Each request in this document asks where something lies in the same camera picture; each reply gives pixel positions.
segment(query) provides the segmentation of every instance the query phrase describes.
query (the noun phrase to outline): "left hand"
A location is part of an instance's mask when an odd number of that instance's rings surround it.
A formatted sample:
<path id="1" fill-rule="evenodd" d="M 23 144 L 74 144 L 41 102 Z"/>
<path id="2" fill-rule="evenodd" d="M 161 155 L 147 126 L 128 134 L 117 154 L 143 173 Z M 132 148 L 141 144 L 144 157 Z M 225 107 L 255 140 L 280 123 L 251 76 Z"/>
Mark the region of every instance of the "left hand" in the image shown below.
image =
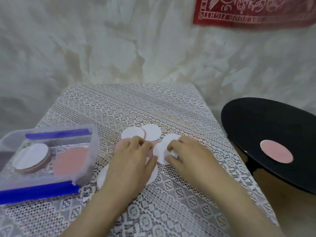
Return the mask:
<path id="1" fill-rule="evenodd" d="M 139 136 L 126 140 L 110 161 L 100 194 L 117 203 L 121 211 L 143 191 L 157 163 L 157 156 L 146 164 L 153 144 Z"/>

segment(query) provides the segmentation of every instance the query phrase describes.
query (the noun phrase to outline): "black disc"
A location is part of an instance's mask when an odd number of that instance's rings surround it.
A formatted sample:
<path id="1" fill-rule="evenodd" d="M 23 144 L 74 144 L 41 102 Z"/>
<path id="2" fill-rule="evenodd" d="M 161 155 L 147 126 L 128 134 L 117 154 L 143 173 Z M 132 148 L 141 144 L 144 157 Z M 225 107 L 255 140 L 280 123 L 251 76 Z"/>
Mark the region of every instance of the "black disc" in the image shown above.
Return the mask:
<path id="1" fill-rule="evenodd" d="M 228 138 L 263 168 L 287 183 L 316 194 L 316 116 L 296 107 L 261 98 L 240 98 L 221 113 Z M 272 140 L 293 155 L 291 163 L 268 157 L 260 142 Z"/>

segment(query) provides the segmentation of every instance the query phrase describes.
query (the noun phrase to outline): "table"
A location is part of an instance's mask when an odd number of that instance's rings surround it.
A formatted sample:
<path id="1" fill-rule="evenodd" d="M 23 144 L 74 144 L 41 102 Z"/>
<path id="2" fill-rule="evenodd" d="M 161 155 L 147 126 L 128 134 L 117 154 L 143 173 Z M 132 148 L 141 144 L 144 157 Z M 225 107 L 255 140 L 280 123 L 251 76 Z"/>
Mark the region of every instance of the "table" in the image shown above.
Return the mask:
<path id="1" fill-rule="evenodd" d="M 58 236 L 98 191 L 96 178 L 126 127 L 156 123 L 162 135 L 192 135 L 210 148 L 275 224 L 274 212 L 192 84 L 108 84 L 67 88 L 38 126 L 93 123 L 101 146 L 91 183 L 77 195 L 27 201 L 0 208 L 0 235 Z M 171 166 L 123 213 L 110 236 L 231 236 L 216 204 L 186 183 Z"/>
<path id="2" fill-rule="evenodd" d="M 316 194 L 316 116 L 296 107 L 262 98 L 239 98 L 227 103 L 221 114 L 228 138 L 247 156 L 253 173 L 263 168 L 301 190 Z M 294 156 L 289 164 L 269 158 L 262 140 L 285 146 Z"/>

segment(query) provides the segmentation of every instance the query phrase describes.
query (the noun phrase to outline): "hand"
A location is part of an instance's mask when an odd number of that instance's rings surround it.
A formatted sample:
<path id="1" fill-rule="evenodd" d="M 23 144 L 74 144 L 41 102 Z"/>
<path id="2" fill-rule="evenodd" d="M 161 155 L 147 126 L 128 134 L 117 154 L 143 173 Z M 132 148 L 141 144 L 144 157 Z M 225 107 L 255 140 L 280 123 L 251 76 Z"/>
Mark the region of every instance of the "hand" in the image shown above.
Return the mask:
<path id="1" fill-rule="evenodd" d="M 173 156 L 165 158 L 189 184 L 196 189 L 210 193 L 210 186 L 220 183 L 219 179 L 228 173 L 218 163 L 213 153 L 197 140 L 182 136 L 173 140 L 167 147 L 168 151 L 176 151 L 180 159 Z"/>
<path id="2" fill-rule="evenodd" d="M 126 140 L 111 159 L 105 183 L 100 192 L 111 195 L 121 211 L 143 191 L 157 162 L 157 156 L 146 164 L 147 153 L 153 144 L 139 136 Z"/>

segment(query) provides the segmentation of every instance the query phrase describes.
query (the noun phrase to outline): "red fabric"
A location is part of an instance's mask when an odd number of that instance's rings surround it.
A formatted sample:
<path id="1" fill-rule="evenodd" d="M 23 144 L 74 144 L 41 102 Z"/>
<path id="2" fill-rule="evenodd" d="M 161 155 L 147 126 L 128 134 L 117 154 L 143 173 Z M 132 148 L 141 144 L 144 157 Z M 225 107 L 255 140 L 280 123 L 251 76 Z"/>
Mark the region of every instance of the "red fabric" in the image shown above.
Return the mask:
<path id="1" fill-rule="evenodd" d="M 197 0 L 193 23 L 242 28 L 289 28 L 316 23 L 316 0 Z"/>

